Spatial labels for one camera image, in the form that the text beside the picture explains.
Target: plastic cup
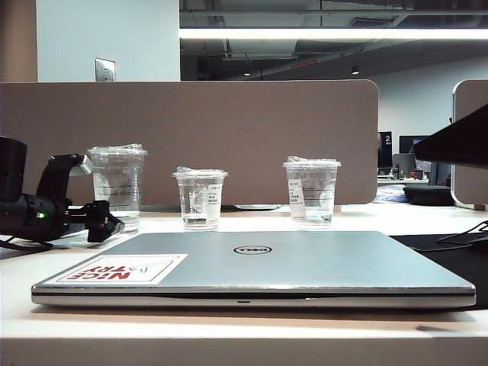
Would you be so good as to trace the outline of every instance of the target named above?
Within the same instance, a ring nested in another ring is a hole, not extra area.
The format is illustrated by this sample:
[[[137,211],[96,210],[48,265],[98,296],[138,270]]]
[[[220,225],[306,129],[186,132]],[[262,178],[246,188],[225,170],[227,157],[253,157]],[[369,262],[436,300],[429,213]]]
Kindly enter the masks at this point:
[[[185,230],[218,229],[223,180],[228,174],[219,169],[177,167],[172,176],[178,181]]]
[[[337,169],[334,159],[304,159],[289,156],[287,170],[291,219],[299,230],[330,227],[334,212]]]
[[[95,200],[110,203],[110,212],[124,222],[122,233],[139,229],[144,156],[139,143],[88,149],[93,162]]]

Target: mouse pad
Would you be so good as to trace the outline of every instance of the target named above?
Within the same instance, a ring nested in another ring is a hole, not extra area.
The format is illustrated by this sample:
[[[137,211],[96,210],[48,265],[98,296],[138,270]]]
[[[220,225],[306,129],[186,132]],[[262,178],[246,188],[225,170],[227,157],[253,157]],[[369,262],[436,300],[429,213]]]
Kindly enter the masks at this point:
[[[420,254],[474,284],[477,290],[477,302],[471,307],[466,307],[466,310],[488,309],[488,277],[486,276],[486,271],[488,270],[488,240],[468,248],[421,252],[421,250],[461,246],[437,242],[440,238],[448,235],[450,234],[400,235],[391,236],[391,238],[418,250]],[[470,233],[456,238],[456,240],[468,242],[477,236],[479,236],[479,233]]]

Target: fluorescent light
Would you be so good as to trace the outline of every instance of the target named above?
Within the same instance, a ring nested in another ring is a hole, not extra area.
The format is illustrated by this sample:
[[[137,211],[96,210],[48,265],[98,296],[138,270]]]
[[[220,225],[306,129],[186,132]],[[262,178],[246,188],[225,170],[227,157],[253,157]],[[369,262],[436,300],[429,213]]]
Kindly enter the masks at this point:
[[[488,40],[488,29],[182,28],[179,35],[213,40]]]

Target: ceiling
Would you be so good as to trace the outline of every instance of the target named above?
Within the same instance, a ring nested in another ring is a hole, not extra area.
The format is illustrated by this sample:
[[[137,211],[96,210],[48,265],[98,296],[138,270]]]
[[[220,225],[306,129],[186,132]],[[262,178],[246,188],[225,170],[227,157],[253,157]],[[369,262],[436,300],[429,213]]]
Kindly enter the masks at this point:
[[[487,18],[488,0],[180,0],[182,28],[477,28]],[[364,78],[484,55],[485,41],[181,40],[181,78],[346,79],[353,66]]]

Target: laptop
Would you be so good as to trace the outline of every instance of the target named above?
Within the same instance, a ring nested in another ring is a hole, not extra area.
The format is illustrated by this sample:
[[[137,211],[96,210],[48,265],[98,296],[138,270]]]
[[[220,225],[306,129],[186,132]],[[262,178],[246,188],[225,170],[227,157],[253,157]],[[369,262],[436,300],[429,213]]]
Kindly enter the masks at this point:
[[[70,307],[448,309],[475,287],[378,232],[145,233],[35,284]]]

